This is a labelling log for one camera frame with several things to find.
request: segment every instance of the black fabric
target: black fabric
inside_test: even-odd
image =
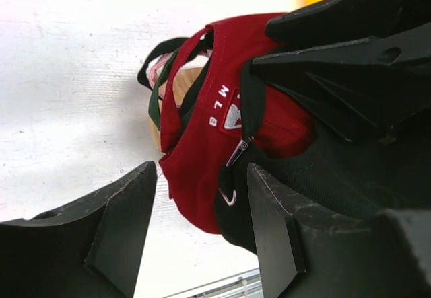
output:
[[[163,54],[169,54],[171,52],[174,52],[178,48],[180,48],[184,42],[186,42],[188,38],[187,37],[178,37],[174,39],[170,39],[167,41],[163,41],[159,43],[147,56],[145,62],[142,65],[141,70],[137,74],[137,81],[141,84],[146,86],[147,88],[151,89],[150,83],[147,78],[147,69],[150,63],[162,56]]]
[[[369,219],[381,208],[431,208],[431,115],[421,114],[421,129],[390,145],[377,142],[352,145],[316,121],[316,141],[302,154],[271,159],[255,144],[223,174],[229,207],[220,193],[214,209],[222,235],[230,243],[256,253],[248,205],[246,172],[255,162],[305,197],[337,212]]]
[[[406,36],[406,42],[426,39],[428,33],[420,36],[414,35],[415,30]],[[369,67],[374,71],[372,82],[365,79],[363,75],[368,68],[365,65],[352,70],[351,80],[357,83],[360,92],[352,93],[354,97],[346,100],[344,92],[349,90],[347,83],[339,84],[344,89],[334,92],[336,86],[332,82],[322,87],[327,82],[315,75],[304,72],[310,67],[290,66],[270,71],[271,75],[278,75],[277,82],[264,81],[257,78],[256,67],[250,67],[249,63],[244,66],[241,76],[241,115],[244,139],[253,134],[261,123],[263,114],[262,105],[265,99],[265,89],[262,84],[268,84],[286,93],[297,100],[298,93],[307,97],[307,102],[302,105],[307,110],[316,106],[314,143],[302,154],[292,158],[272,159],[265,155],[253,142],[248,143],[248,149],[239,157],[234,165],[223,166],[219,174],[220,192],[216,194],[214,210],[222,235],[230,243],[242,246],[251,252],[256,252],[253,223],[248,206],[247,190],[247,166],[254,162],[276,177],[281,183],[286,184],[294,191],[331,209],[332,211],[357,219],[369,219],[380,209],[427,209],[431,208],[431,58],[428,41],[424,40],[421,52],[408,49],[406,46],[403,56],[410,62],[407,66],[397,65],[393,70],[384,73],[376,72],[376,67],[368,58]],[[373,53],[363,53],[362,56],[374,56]],[[348,71],[352,67],[342,68],[331,66],[331,63],[323,67],[327,74],[339,74],[340,71]],[[368,95],[378,94],[379,97],[360,98],[358,96],[368,89]],[[343,103],[348,108],[361,108],[361,111],[350,111],[352,119],[343,119],[343,124],[351,124],[352,129],[361,132],[360,120],[362,114],[368,108],[373,108],[376,100],[382,100],[385,105],[384,111],[380,108],[377,113],[369,112],[369,116],[384,114],[396,123],[385,131],[385,137],[379,134],[356,134],[356,142],[342,137],[343,134],[328,124],[328,120],[322,120],[319,115],[322,110],[331,110],[334,113],[332,119],[343,119],[342,114],[347,110],[340,108]],[[415,111],[404,111],[406,104]],[[223,195],[233,198],[236,192],[236,202],[229,206]]]
[[[431,0],[324,0],[270,20],[265,33],[285,51],[367,36],[385,37],[431,20]]]

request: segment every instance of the white surface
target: white surface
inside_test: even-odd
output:
[[[33,216],[157,160],[149,92],[136,82],[160,41],[295,0],[0,0],[0,221]],[[156,197],[136,297],[160,298],[257,266]]]

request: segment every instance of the embroidered logo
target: embroidered logo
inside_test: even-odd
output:
[[[235,130],[240,128],[242,125],[241,121],[241,111],[236,104],[232,104],[229,107],[229,111],[226,115],[226,119],[224,121],[224,128],[226,130]]]

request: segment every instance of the baseball cap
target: baseball cap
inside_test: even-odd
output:
[[[160,75],[168,73],[162,109],[158,107],[158,83],[152,93],[149,111],[158,125],[164,153],[159,164],[166,176],[171,198],[181,214],[208,233],[219,234],[214,209],[216,194],[222,194],[220,170],[243,145],[254,143],[272,158],[290,157],[312,143],[312,118],[295,101],[271,86],[263,86],[264,104],[259,129],[244,140],[241,111],[245,102],[240,78],[250,60],[278,45],[264,35],[265,25],[279,13],[233,17],[206,25],[173,53]],[[211,56],[184,98],[181,109],[173,94],[178,70],[202,48],[210,47]],[[183,120],[180,113],[189,113]],[[237,198],[222,197],[226,205]],[[243,223],[250,223],[246,217]]]

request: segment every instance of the metal clip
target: metal clip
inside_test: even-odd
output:
[[[236,146],[233,154],[230,156],[228,162],[226,163],[226,167],[230,167],[233,165],[236,160],[242,155],[244,151],[246,151],[248,148],[248,143],[244,140],[241,140],[239,144]]]
[[[221,190],[220,188],[218,188],[218,191],[220,192],[220,194],[222,195],[224,201],[226,202],[226,204],[230,207],[235,205],[236,202],[236,190],[233,191],[232,193],[232,199],[229,199],[226,194],[223,192],[223,190]]]

